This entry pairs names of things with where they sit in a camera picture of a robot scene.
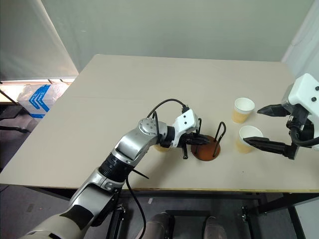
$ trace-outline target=white curtain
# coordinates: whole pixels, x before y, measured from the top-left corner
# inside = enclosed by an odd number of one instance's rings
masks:
[[[310,73],[319,81],[319,0],[315,0],[282,59],[297,78]]]
[[[0,72],[2,81],[78,75],[40,0],[0,0]]]
[[[78,71],[95,54],[280,61],[313,0],[42,0]]]

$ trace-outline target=gray floor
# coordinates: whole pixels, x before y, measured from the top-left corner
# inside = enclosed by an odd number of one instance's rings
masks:
[[[0,125],[19,125],[32,130],[36,126],[36,122],[28,115],[24,115],[14,120],[2,120]],[[12,158],[28,135],[28,133],[0,130],[1,168]],[[248,225],[241,219],[241,206],[250,205],[251,202],[249,201],[153,198],[152,203],[149,204],[149,198],[141,197],[139,200],[147,219],[165,210],[207,210],[224,225],[229,239],[250,238]],[[141,214],[133,199],[122,199],[122,201],[128,208],[127,220],[124,221],[127,230],[123,230],[119,238],[134,239],[143,225]],[[67,204],[68,202],[63,199],[28,188],[9,186],[0,193],[0,237],[2,239],[18,238],[44,219],[63,212],[67,208]],[[201,238],[204,219],[204,217],[177,217],[174,238]],[[110,217],[101,226],[90,228],[85,238],[105,238],[109,220]],[[260,216],[258,224],[263,239],[296,238],[287,210]]]

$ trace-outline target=robot end effector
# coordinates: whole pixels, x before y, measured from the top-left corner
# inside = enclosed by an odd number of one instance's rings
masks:
[[[248,144],[290,159],[295,158],[300,146],[319,150],[319,82],[310,74],[302,75],[288,87],[281,104],[263,107],[257,113],[272,117],[290,115],[286,126],[290,130],[292,144],[263,137],[245,138]]]

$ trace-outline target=metal bar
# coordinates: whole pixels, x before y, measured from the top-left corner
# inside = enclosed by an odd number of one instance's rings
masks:
[[[304,233],[304,230],[303,230],[303,226],[300,223],[296,208],[295,207],[289,207],[288,208],[288,212],[289,212],[289,215],[290,215],[291,222],[292,222],[292,224],[294,226],[297,239],[306,239],[306,236],[305,236],[305,233]]]
[[[210,211],[201,210],[166,210],[167,214],[176,217],[209,217]]]
[[[123,208],[123,205],[120,205],[120,207],[116,208],[111,217],[110,225],[108,232],[106,234],[106,239],[117,239],[118,233],[120,229],[121,222],[124,220],[124,213],[125,209]]]
[[[273,212],[281,209],[286,209],[298,204],[303,204],[315,200],[319,197],[319,193],[293,193],[284,194],[283,197],[268,202],[257,207],[258,213]]]
[[[54,197],[70,200],[77,189],[63,188],[39,188],[28,187],[38,192],[46,193]],[[261,200],[264,193],[233,193],[213,191],[186,191],[186,190],[134,190],[138,197],[171,197],[171,198],[211,198],[211,199],[235,199],[235,200]],[[123,189],[120,198],[131,197],[129,190]]]
[[[225,125],[225,123],[222,121],[222,122],[219,123],[218,130],[217,130],[217,133],[216,133],[216,136],[215,136],[215,141],[217,140],[217,136],[218,136],[218,133],[219,133],[219,130],[220,130],[221,125],[223,125],[224,131],[223,131],[223,133],[221,133],[221,135],[220,135],[220,137],[218,138],[218,141],[217,141],[217,143],[216,143],[216,145],[215,145],[215,149],[214,149],[214,152],[213,152],[213,157],[216,156],[217,149],[218,149],[219,143],[220,143],[220,141],[221,141],[221,138],[222,138],[222,137],[224,136],[224,134],[226,133],[226,125]]]
[[[238,199],[260,200],[262,195],[255,193],[230,193],[213,191],[186,191],[186,190],[134,190],[139,197],[171,197],[171,198],[211,198],[211,199]],[[121,191],[121,198],[131,197],[128,190]]]
[[[201,118],[198,118],[199,120],[199,128],[196,130],[197,135],[200,134],[200,128],[201,128]],[[196,145],[195,154],[197,154],[198,145]]]
[[[18,105],[17,102],[15,102],[13,99],[11,99],[5,92],[3,92],[2,90],[0,90],[0,93],[6,97],[8,100],[10,100],[12,103],[14,103],[15,105]]]
[[[251,239],[260,239],[261,231],[258,224],[258,219],[255,214],[251,213],[251,211],[248,210],[247,206],[243,206],[241,208],[242,210],[242,219],[244,222],[248,224],[249,234]]]
[[[258,200],[258,205],[262,205],[267,203],[267,195],[266,193],[256,193],[257,195],[260,195],[260,199]]]

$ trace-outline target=brown round base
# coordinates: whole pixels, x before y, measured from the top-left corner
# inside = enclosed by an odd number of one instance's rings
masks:
[[[199,160],[211,161],[219,155],[220,145],[218,145],[217,153],[215,157],[213,157],[213,153],[214,153],[217,141],[215,141],[215,139],[211,136],[206,135],[206,137],[210,140],[210,143],[206,145],[192,145],[191,152]]]

